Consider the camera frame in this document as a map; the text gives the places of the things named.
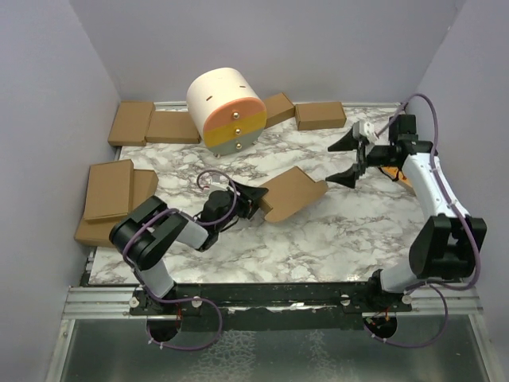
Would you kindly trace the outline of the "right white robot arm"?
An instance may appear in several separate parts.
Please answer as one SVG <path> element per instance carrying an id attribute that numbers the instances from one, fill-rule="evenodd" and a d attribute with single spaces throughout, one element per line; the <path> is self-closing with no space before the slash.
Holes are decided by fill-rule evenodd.
<path id="1" fill-rule="evenodd" d="M 435 144 L 418 137 L 415 116 L 395 116 L 387 128 L 389 142 L 379 145 L 372 124 L 360 120 L 328 148 L 356 152 L 356 162 L 327 177 L 328 182 L 353 189 L 367 168 L 395 167 L 410 181 L 425 218 L 408 258 L 378 269 L 368 279 L 365 301 L 375 311 L 385 310 L 427 283 L 461 290 L 459 281 L 469 279 L 464 288 L 473 287 L 480 276 L 480 249 L 487 233 L 484 219 L 472 216 L 455 198 L 439 166 Z"/>

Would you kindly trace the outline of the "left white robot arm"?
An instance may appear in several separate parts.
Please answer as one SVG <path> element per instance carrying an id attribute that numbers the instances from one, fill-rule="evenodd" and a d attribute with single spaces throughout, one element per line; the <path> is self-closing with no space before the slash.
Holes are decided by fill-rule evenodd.
<path id="1" fill-rule="evenodd" d="M 176 302 L 173 293 L 176 283 L 163 261 L 170 247 L 178 242 L 197 251 L 207 251 L 220 233 L 237 220 L 249 220 L 268 193 L 265 187 L 235 181 L 225 189 L 206 190 L 208 199 L 196 217 L 171 209 L 162 199 L 152 196 L 109 233 L 109 241 L 148 290 L 148 304 L 159 314 L 170 312 Z"/>

